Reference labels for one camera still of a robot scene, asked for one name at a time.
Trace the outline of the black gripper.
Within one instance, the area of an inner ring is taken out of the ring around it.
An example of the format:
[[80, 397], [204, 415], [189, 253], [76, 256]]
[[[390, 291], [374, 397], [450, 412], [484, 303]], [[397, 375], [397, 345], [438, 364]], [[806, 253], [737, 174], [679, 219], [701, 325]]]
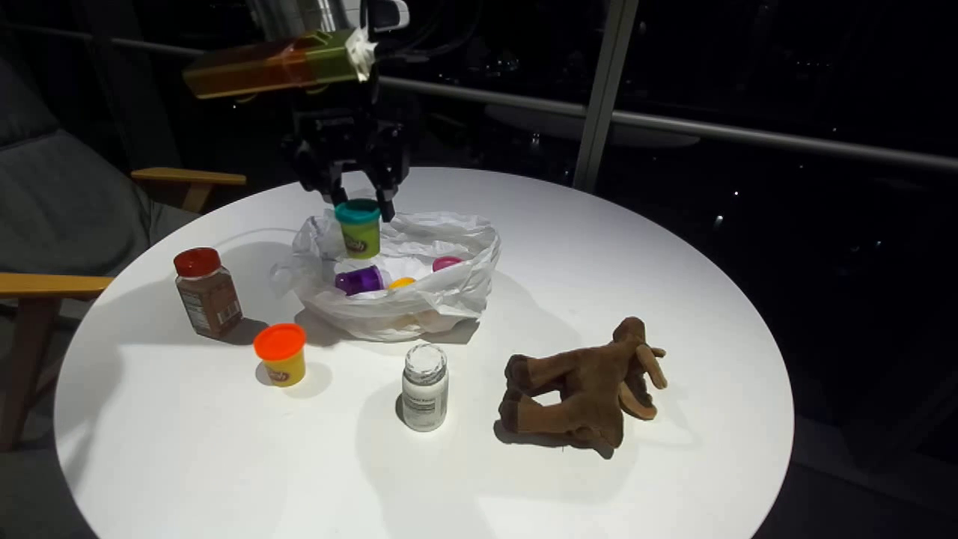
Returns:
[[409, 171], [408, 132], [377, 110], [374, 89], [348, 84], [323, 93], [323, 105], [294, 114], [294, 135], [285, 156], [305, 190], [321, 190], [330, 207], [342, 207], [345, 171], [363, 171], [380, 207], [380, 219], [396, 219], [396, 190]]

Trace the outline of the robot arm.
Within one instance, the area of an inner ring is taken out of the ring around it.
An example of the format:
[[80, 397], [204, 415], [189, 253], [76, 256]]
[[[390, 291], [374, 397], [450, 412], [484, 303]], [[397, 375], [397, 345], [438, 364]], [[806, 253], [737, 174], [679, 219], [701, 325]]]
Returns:
[[281, 89], [330, 95], [330, 105], [300, 108], [285, 153], [297, 178], [326, 204], [342, 207], [342, 174], [359, 168], [374, 184], [383, 220], [408, 176], [403, 125], [383, 119], [374, 77], [374, 41], [366, 0], [251, 0], [266, 27], [269, 81]]

